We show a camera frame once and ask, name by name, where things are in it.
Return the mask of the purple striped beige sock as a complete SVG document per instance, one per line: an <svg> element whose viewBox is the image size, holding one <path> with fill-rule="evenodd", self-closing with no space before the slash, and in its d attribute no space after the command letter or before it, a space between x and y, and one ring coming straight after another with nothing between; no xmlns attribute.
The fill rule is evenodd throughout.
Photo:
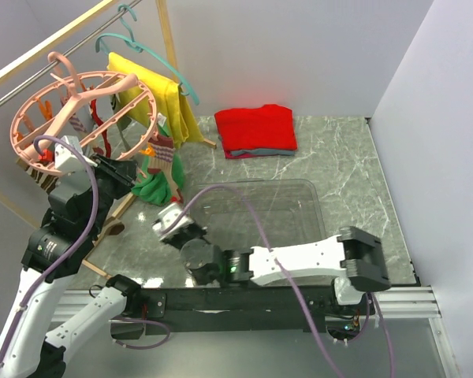
<svg viewBox="0 0 473 378"><path fill-rule="evenodd" d="M157 132L149 138L145 151L149 157L147 172L152 175L162 173L170 190L169 200L183 202L181 190L184 186L184 169L173 139Z"/></svg>

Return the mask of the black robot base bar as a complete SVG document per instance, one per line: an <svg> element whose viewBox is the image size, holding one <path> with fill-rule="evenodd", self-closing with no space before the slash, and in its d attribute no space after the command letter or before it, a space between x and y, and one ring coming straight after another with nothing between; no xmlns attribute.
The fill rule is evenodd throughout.
<svg viewBox="0 0 473 378"><path fill-rule="evenodd" d="M157 321L172 332L310 331L291 287L143 289L123 316Z"/></svg>

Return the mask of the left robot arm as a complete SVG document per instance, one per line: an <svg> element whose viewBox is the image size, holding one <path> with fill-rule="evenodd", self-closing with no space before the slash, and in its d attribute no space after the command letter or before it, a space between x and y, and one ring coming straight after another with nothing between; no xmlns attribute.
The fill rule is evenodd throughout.
<svg viewBox="0 0 473 378"><path fill-rule="evenodd" d="M134 161L102 155L89 172L61 177L49 193L41 227L29 238L20 284L0 335L0 377L60 377L77 348L108 320L140 311L141 286L116 275L92 303L54 330L49 326L65 290L102 232L114 201L136 179Z"/></svg>

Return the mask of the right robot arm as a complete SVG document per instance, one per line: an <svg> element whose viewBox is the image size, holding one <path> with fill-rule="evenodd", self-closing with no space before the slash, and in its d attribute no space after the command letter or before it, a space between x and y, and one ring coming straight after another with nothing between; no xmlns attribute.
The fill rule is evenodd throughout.
<svg viewBox="0 0 473 378"><path fill-rule="evenodd" d="M274 247L252 246L223 250L205 238L206 232L192 220L182 220L172 230L156 221L153 230L162 243L179 250L184 268L201 286L264 287L292 277L332 277L330 305L347 314L367 292L391 287L381 240L356 227L313 243Z"/></svg>

